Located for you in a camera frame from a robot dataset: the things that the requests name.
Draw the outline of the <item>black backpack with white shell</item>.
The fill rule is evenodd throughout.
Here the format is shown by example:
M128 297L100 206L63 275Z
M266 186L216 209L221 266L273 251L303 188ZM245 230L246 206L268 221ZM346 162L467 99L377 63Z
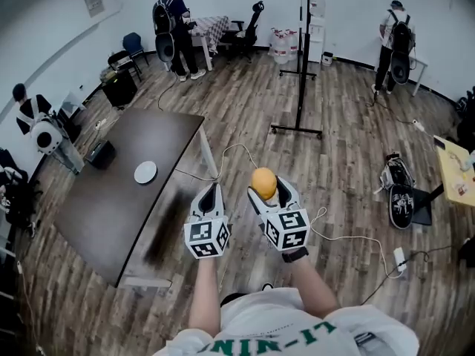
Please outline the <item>black backpack with white shell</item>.
M389 10L390 15L394 19L390 40L392 42L392 55L390 60L390 72L395 81L399 85L404 85L410 74L409 54L415 47L415 39L413 32L409 28L410 15L402 22L399 21L396 14Z
M174 38L171 32L176 27L176 20L169 11L172 2L173 0L160 0L152 12L156 52L159 59L166 64L170 64L174 58Z

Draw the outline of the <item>person's white shirt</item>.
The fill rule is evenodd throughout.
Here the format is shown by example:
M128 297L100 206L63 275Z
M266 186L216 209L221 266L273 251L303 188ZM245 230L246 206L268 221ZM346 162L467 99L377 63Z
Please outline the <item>person's white shirt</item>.
M242 296L221 309L215 337L184 329L154 356L417 356L413 330L371 305L320 319L304 311L297 289Z

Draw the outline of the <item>white round plate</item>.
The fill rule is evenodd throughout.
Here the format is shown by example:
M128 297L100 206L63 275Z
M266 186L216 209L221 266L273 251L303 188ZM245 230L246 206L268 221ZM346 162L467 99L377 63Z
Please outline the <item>white round plate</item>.
M157 166L153 161L144 161L137 166L134 172L134 180L141 184L150 183L157 174Z

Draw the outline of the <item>black metal chair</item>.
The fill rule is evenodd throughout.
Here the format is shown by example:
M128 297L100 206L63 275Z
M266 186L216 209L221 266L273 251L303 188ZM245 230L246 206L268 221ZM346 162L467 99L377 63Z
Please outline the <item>black metal chair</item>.
M116 72L133 69L139 81L142 81L140 77L142 72L127 50L121 50L110 55L108 57L108 65Z

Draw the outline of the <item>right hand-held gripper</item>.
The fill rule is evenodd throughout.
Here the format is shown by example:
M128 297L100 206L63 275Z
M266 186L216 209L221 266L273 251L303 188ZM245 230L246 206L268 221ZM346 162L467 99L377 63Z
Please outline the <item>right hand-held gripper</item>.
M307 210L301 207L300 194L284 178L276 176L278 205L270 205L251 186L247 195L263 223L263 235L278 251L304 247L310 233Z

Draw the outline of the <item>person's right forearm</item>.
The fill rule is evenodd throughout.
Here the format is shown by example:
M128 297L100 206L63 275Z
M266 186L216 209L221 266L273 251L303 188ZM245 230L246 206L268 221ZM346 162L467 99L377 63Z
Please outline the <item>person's right forearm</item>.
M291 263L290 270L292 284L298 290L308 314L323 319L341 308L335 294L316 271L308 256Z

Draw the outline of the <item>orange-brown egg-shaped fruit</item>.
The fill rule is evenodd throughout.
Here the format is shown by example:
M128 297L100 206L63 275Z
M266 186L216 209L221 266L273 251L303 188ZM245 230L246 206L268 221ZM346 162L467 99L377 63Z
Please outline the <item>orange-brown egg-shaped fruit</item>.
M277 191L277 177L269 168L256 168L252 173L251 186L264 200L270 200Z

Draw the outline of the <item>blue chair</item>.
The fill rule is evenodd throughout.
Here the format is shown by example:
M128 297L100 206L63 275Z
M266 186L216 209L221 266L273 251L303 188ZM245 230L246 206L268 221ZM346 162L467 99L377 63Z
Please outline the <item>blue chair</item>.
M146 64L149 65L147 54L142 46L140 35L135 32L125 35L122 39L122 46L132 59L142 56Z

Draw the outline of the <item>person's left forearm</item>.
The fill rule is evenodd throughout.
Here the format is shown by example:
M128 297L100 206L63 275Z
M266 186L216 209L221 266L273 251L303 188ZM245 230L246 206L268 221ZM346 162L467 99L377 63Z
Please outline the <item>person's left forearm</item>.
M212 337L220 332L220 301L215 258L199 260L189 312L189 328Z

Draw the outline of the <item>yellow table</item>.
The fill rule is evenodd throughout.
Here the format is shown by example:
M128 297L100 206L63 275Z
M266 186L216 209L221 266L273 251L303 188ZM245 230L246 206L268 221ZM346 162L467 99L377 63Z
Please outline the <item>yellow table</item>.
M475 169L468 162L475 162L465 148L439 136L433 137L444 194L448 201L475 208Z

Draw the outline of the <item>black box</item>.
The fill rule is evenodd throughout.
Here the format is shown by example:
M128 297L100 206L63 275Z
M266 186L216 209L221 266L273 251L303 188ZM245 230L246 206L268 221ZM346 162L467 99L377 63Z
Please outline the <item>black box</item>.
M110 141L101 139L87 153L86 160L94 168L105 170L116 156L116 149Z

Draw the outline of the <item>white water dispenser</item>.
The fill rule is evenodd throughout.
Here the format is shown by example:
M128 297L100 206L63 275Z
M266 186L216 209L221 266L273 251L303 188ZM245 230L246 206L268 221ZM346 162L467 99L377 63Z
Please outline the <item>white water dispenser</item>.
M322 1L310 1L309 60L320 63L324 48L325 6Z

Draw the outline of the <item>black cabinet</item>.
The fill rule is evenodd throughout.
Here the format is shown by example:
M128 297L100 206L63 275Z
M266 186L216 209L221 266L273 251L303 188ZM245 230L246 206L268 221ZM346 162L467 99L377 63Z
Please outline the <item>black cabinet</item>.
M113 108L130 104L137 93L137 86L127 70L102 83L101 88Z

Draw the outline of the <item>white desk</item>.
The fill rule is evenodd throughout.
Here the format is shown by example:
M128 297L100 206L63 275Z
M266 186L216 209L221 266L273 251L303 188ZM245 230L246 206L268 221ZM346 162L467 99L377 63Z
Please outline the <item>white desk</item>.
M379 34L379 40L382 43L381 51L379 53L379 60L377 61L376 68L376 81L372 85L373 95L376 98L379 95L379 92L384 90L387 94L391 94L393 89L387 90L387 86L395 87L399 84L395 83L391 72L390 72L390 60L392 55L392 50L389 50L383 44L385 43L384 38ZM419 87L422 83L422 77L425 74L425 71L428 67L428 63L422 60L419 56L416 55L416 49L412 49L409 54L410 60L410 74L409 79L405 83L414 83L415 87L413 88L412 96L415 96L419 90Z

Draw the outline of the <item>table with checkered cloth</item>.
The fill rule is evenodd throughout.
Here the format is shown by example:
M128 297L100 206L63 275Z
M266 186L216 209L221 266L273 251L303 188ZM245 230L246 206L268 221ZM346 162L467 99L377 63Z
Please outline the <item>table with checkered cloth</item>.
M206 60L208 71L212 71L212 55L217 53L217 46L224 32L229 29L228 16L210 16L192 19L197 25L190 31L193 45L200 45Z

